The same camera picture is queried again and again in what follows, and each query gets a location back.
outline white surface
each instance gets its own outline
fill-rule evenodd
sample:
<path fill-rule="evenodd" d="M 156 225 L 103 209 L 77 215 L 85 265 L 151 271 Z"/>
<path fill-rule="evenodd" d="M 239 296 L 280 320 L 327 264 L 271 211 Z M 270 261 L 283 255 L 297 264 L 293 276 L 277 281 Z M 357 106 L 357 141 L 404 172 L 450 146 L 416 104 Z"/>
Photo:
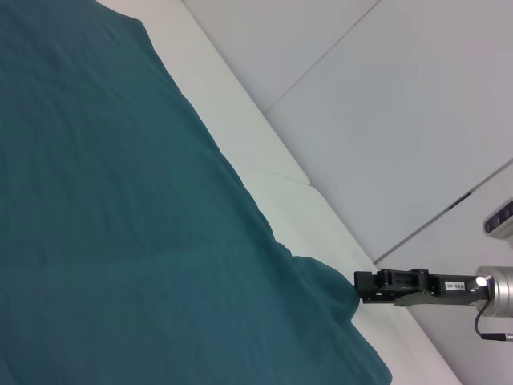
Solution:
<path fill-rule="evenodd" d="M 232 164 L 248 164 L 309 183 L 179 0 L 100 2 L 143 22 L 165 67 Z"/>
<path fill-rule="evenodd" d="M 198 109 L 200 116 L 207 116 L 212 112 L 211 103 L 223 107 L 223 111 L 227 114 L 231 104 L 240 109 L 246 108 L 245 104 L 252 105 L 249 99 L 240 99 L 240 95 L 243 94 L 237 92 L 231 95 L 223 94 L 224 100 L 221 105 L 216 100 L 215 92 L 193 87 L 198 76 L 205 76 L 206 84 L 214 81 L 210 78 L 226 79 L 226 88 L 230 88 L 232 78 L 225 76 L 225 67 L 218 63 L 218 56 L 207 55 L 212 48 L 204 42 L 200 28 L 188 17 L 181 3 L 166 0 L 166 2 L 154 1 L 151 6 L 148 2 L 137 2 L 139 6 L 134 6 L 130 0 L 104 0 L 103 2 L 114 6 L 115 10 L 143 20 L 157 52 L 168 66 L 172 76 L 177 79 L 179 86 L 184 89 L 184 93 L 194 100 L 193 105 Z M 187 39 L 187 45 L 197 44 L 196 48 L 184 47 L 182 39 Z M 180 60 L 171 61 L 174 57 L 172 54 L 179 56 Z M 197 58 L 202 58 L 204 61 L 200 67 L 186 65 Z M 204 75 L 196 73 L 205 71 L 206 68 L 211 70 L 206 71 Z M 244 151 L 246 137 L 238 135 L 236 126 L 229 127 L 227 131 L 212 129 L 208 124 L 207 127 L 211 129 L 216 140 L 218 136 L 224 136 L 222 143 L 224 143 L 225 153 Z M 254 135 L 261 133 L 265 138 L 267 128 L 266 125 L 260 126 Z M 267 142 L 258 137 L 257 139 L 259 141 L 254 144 L 255 149 L 265 151 Z M 281 150 L 273 155 L 272 159 L 261 157 L 263 165 L 268 162 L 289 161 L 290 155 L 286 150 L 282 147 L 277 148 Z M 237 156 L 228 158 L 268 218 L 277 240 L 287 245 L 296 255 L 318 258 L 338 269 L 348 278 L 352 278 L 355 270 L 373 269 L 370 259 L 315 189 L 269 170 L 270 167 L 252 164 Z M 452 385 L 458 383 L 440 354 L 407 311 L 392 306 L 361 306 L 354 318 L 354 324 L 389 366 L 395 384 Z"/>
<path fill-rule="evenodd" d="M 513 197 L 513 167 L 478 188 L 405 245 L 381 268 L 426 268 L 437 274 L 474 274 L 481 265 L 512 266 L 513 247 L 485 237 L 483 220 Z M 513 379 L 513 343 L 486 342 L 474 332 L 472 306 L 415 306 L 411 312 L 466 385 L 508 385 Z M 513 332 L 511 318 L 481 318 L 487 332 Z"/>
<path fill-rule="evenodd" d="M 266 114 L 374 260 L 512 158 L 512 14 L 382 0 Z"/>
<path fill-rule="evenodd" d="M 356 270 L 375 270 L 321 194 L 310 186 L 248 169 L 240 177 L 293 255 L 315 257 L 353 281 Z M 396 385 L 460 384 L 408 310 L 360 305 L 353 324 L 376 349 Z"/>
<path fill-rule="evenodd" d="M 266 112 L 377 0 L 184 0 Z"/>

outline green fabric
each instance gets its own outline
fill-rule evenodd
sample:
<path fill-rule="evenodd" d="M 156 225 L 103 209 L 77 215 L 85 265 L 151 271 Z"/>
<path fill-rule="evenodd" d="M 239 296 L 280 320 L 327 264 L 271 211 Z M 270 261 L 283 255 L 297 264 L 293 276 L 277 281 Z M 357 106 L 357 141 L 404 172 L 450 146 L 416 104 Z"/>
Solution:
<path fill-rule="evenodd" d="M 0 0 L 0 86 L 1 385 L 390 382 L 353 287 L 276 243 L 139 21 Z"/>

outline white wall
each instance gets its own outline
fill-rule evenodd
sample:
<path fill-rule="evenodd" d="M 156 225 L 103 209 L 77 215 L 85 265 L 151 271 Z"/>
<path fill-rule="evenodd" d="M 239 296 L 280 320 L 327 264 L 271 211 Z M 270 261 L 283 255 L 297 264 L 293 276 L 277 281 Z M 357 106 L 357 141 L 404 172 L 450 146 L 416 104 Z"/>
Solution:
<path fill-rule="evenodd" d="M 378 0 L 184 0 L 266 112 Z"/>
<path fill-rule="evenodd" d="M 381 0 L 265 115 L 374 260 L 513 157 L 512 14 Z"/>
<path fill-rule="evenodd" d="M 513 197 L 513 166 L 478 188 L 378 264 L 380 269 L 429 269 L 473 275 L 481 265 L 513 265 L 513 246 L 484 236 L 482 223 Z M 513 343 L 482 341 L 474 331 L 473 306 L 413 306 L 411 313 L 465 385 L 513 382 Z M 488 332 L 513 332 L 511 318 L 481 318 Z"/>

